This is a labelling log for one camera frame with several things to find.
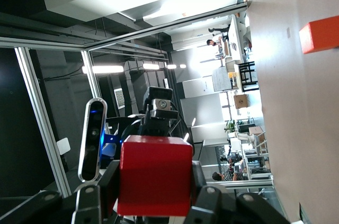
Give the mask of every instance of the whiteboard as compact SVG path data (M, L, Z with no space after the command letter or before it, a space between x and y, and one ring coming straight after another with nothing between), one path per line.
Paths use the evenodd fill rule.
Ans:
M213 88L215 92L232 89L226 67L219 67L212 72Z

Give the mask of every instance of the black wall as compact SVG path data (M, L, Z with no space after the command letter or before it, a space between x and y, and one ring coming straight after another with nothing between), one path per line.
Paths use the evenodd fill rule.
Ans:
M0 197L34 195L54 181L14 49L0 49Z

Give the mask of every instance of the metal post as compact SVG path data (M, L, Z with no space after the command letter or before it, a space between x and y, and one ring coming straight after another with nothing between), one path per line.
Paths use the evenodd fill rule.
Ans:
M59 192L63 197L68 197L70 191L67 177L61 162L60 154L54 138L51 124L47 115L46 107L41 95L37 76L35 74L33 63L28 48L15 48L16 56L19 61L21 73L30 97L35 117L38 122L41 137L47 152L47 156L54 174L54 178Z
M87 68L87 77L88 82L90 83L93 98L101 98L99 84L92 69L93 67L92 57L88 51L81 51L81 55L83 57L84 65Z

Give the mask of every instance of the orange block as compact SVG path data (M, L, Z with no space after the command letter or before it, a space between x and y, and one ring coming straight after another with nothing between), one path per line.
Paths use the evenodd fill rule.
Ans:
M339 47L339 16L309 22L300 31L303 53Z

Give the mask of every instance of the fluorescent light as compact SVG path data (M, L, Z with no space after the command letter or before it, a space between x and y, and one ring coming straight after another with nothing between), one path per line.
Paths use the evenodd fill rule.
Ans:
M87 68L83 66L82 68L83 73L87 74ZM93 66L92 67L93 73L95 74L105 74L105 73L119 73L123 72L122 66Z
M143 64L142 66L144 69L159 69L158 64Z
M190 134L186 133L185 137L184 137L184 141L187 142L188 138L189 138Z
M176 65L175 64L169 64L167 65L167 69L175 69Z

